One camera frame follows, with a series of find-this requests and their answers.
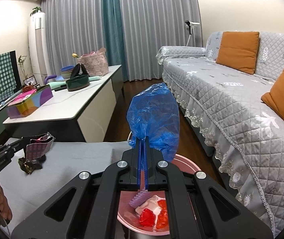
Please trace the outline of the white coffee table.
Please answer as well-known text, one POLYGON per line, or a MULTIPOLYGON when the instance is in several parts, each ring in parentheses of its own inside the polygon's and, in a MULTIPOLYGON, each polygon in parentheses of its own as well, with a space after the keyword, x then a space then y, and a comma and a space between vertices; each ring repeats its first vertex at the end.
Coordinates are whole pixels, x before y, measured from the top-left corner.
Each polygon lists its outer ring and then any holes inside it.
POLYGON ((23 118, 6 118, 13 138, 49 132, 57 142, 102 142, 117 99, 124 93, 122 66, 109 67, 100 80, 78 91, 53 92, 53 97, 23 118))

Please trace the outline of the teal curtain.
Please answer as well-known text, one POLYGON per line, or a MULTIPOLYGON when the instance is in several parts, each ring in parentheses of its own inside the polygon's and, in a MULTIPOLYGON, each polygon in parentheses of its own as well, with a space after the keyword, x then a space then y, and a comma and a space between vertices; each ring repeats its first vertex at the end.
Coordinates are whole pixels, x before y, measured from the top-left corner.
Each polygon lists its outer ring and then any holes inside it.
POLYGON ((128 81, 120 0, 102 0, 102 22, 107 61, 121 64, 123 79, 128 81))

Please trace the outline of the large red plastic bag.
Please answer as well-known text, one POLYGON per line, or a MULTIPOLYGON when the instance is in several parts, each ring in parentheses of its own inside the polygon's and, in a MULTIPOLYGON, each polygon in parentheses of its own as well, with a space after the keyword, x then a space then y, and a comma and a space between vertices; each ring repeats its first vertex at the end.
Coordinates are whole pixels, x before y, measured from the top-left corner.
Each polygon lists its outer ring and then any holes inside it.
POLYGON ((158 200, 158 206, 160 206, 161 211, 157 215, 156 220, 156 229, 162 229, 168 226, 168 213, 167 213, 167 205, 166 200, 158 200))

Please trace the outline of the blue plastic bag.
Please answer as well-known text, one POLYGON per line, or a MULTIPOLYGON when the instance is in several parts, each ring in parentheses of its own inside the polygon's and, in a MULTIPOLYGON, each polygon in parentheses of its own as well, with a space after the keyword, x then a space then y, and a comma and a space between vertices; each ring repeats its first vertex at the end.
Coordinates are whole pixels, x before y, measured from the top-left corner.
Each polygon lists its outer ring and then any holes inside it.
POLYGON ((128 141, 131 147, 136 138, 148 138, 150 148, 160 151, 165 161, 174 159, 179 145, 179 107, 165 83, 153 84, 134 96, 126 119, 132 133, 128 141))

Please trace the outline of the white standing air conditioner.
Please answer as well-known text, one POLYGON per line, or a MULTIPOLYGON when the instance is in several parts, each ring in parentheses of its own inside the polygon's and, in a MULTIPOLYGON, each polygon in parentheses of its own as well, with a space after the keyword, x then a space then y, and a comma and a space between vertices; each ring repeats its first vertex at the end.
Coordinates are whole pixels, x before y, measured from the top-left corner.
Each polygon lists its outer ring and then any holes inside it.
POLYGON ((33 75, 37 83, 43 86, 45 78, 51 75, 46 38, 46 15, 44 12, 39 11, 30 16, 28 41, 33 75))

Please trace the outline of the dark green round tin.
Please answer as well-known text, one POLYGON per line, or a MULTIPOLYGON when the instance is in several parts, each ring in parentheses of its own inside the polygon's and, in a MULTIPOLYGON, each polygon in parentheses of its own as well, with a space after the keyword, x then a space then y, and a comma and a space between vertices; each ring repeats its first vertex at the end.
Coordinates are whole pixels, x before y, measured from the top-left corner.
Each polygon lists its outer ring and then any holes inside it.
POLYGON ((69 92, 81 90, 90 85, 89 75, 79 75, 66 81, 66 87, 69 92))

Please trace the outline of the grey table mat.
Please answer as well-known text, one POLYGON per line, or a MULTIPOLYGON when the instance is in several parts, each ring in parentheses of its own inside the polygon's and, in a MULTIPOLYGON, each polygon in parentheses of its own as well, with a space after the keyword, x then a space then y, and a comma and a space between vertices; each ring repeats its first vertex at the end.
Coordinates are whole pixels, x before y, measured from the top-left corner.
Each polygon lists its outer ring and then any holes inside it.
POLYGON ((53 142, 46 154, 42 169, 28 175, 20 169, 18 151, 11 163, 0 172, 0 185, 7 197, 13 219, 5 234, 45 203, 51 196, 82 171, 95 174, 122 158, 131 149, 127 141, 121 142, 53 142))

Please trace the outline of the grey quilted sofa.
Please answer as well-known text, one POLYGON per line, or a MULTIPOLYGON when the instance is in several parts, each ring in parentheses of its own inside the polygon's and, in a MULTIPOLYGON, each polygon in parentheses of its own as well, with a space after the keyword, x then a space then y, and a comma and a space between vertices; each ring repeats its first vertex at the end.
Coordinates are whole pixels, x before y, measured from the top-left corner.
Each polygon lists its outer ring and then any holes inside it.
POLYGON ((163 46, 162 78, 217 162, 226 189, 284 238, 284 120, 261 96, 284 70, 284 34, 261 32, 253 74, 217 62, 222 33, 204 48, 163 46))

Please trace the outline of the pink trash bin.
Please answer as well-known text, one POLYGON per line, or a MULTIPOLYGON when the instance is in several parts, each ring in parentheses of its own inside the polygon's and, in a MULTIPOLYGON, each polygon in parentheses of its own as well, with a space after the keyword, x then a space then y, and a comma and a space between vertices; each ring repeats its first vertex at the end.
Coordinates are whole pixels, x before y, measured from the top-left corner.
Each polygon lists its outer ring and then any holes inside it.
POLYGON ((142 174, 140 190, 121 193, 118 221, 125 238, 170 238, 165 192, 146 190, 142 174))

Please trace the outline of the small photo frame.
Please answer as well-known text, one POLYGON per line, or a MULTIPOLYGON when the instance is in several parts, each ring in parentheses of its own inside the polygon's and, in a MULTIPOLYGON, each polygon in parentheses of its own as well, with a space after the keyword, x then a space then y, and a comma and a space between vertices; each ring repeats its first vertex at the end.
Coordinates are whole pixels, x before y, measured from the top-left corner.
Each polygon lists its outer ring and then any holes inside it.
POLYGON ((24 83, 25 85, 32 85, 32 86, 35 86, 35 85, 38 84, 34 75, 32 75, 31 77, 25 79, 25 80, 23 81, 23 83, 24 83))

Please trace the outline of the bamboo plant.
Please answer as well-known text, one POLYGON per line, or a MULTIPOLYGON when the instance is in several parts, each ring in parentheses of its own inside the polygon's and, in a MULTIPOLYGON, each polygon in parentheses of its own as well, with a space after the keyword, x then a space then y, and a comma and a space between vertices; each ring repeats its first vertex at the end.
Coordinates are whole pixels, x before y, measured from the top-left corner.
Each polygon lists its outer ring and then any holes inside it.
POLYGON ((28 65, 25 64, 26 59, 26 56, 20 55, 17 60, 23 79, 28 79, 29 77, 29 68, 28 65))

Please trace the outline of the maroon patterned wrapper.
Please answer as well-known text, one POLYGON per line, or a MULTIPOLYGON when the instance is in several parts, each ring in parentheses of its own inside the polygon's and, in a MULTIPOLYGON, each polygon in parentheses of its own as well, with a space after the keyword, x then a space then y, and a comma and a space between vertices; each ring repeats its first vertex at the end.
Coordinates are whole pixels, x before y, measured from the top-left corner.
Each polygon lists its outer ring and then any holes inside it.
POLYGON ((55 140, 49 132, 36 136, 30 136, 25 149, 25 157, 32 161, 43 157, 49 150, 55 140))

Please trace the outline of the grey curtain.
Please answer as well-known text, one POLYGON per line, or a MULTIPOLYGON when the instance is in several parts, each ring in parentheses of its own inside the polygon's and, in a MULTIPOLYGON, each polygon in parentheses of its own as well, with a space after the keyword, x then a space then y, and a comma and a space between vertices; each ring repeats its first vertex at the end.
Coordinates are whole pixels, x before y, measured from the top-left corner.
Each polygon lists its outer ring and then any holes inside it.
MULTIPOLYGON (((200 22, 198 0, 120 0, 128 80, 159 79, 156 53, 163 46, 185 45, 185 21, 200 22)), ((51 70, 75 64, 105 48, 102 0, 41 0, 51 70)))

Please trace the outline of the cream paper bag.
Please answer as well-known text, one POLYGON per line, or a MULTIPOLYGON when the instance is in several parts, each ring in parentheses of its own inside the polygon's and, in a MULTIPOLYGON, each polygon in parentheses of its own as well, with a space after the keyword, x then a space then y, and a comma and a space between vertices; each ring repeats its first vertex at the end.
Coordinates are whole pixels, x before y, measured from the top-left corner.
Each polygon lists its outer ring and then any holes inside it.
POLYGON ((142 211, 147 208, 151 210, 157 216, 158 214, 160 214, 162 210, 162 207, 159 205, 159 201, 161 200, 165 200, 165 199, 162 197, 158 197, 157 195, 153 195, 151 198, 146 200, 141 206, 138 206, 135 209, 135 212, 138 215, 141 215, 142 211))

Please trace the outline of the pink lace basket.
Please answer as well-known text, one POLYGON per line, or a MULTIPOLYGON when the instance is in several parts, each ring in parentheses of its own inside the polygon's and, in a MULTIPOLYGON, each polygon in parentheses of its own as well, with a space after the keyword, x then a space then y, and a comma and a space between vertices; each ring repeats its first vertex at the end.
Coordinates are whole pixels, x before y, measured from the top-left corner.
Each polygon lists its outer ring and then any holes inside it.
POLYGON ((105 48, 82 55, 78 58, 78 62, 85 66, 90 76, 104 76, 109 73, 105 48))

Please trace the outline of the black gold patterned wrapper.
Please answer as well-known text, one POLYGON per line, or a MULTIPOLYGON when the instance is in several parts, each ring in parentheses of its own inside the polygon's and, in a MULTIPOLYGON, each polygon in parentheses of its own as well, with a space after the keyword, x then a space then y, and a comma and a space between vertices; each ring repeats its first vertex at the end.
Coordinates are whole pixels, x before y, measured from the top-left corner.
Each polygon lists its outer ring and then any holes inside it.
POLYGON ((40 170, 42 169, 43 163, 46 161, 46 155, 43 155, 42 157, 34 160, 26 160, 25 158, 19 158, 18 159, 18 164, 20 166, 20 169, 24 171, 26 174, 30 175, 32 174, 35 170, 40 170))

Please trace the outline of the stacked coloured bowls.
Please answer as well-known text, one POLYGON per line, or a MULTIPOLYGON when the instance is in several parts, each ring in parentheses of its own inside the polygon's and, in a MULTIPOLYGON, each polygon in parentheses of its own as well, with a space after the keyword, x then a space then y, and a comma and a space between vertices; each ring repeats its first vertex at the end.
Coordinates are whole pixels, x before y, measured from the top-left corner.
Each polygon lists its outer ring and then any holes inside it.
POLYGON ((55 78, 56 81, 64 81, 70 79, 71 73, 74 69, 73 65, 65 66, 61 68, 61 75, 55 78))

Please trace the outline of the small red plastic bag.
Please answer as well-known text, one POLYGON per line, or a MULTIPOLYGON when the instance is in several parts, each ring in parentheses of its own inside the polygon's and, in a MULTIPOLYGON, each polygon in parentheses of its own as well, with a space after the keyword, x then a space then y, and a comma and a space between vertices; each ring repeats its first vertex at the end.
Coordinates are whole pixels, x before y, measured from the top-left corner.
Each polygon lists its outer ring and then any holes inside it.
POLYGON ((153 227, 155 225, 156 215, 152 210, 145 208, 140 214, 139 224, 143 227, 153 227))

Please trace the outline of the colourful gift box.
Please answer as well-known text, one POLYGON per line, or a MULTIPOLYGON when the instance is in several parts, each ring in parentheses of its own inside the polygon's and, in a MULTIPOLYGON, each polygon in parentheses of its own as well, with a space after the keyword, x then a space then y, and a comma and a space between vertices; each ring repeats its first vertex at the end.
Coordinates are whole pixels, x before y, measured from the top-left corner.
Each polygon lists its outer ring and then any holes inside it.
POLYGON ((10 119, 27 117, 52 97, 53 94, 49 85, 21 93, 7 105, 8 117, 10 119))

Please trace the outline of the black hat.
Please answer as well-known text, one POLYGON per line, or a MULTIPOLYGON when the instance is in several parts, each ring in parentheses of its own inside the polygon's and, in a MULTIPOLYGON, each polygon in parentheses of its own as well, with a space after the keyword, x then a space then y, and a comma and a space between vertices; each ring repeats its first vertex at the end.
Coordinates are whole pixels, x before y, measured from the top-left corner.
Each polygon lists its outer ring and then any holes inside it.
POLYGON ((84 64, 78 63, 74 66, 71 75, 70 75, 70 79, 78 77, 80 75, 89 75, 84 64))

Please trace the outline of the orange cushion far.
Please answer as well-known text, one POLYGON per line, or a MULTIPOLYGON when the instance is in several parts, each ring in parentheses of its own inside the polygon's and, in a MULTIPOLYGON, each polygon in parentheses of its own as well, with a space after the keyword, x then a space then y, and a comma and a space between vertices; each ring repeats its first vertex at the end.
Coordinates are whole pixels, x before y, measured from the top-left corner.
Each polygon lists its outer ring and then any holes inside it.
POLYGON ((225 31, 216 63, 253 75, 259 49, 259 32, 225 31))

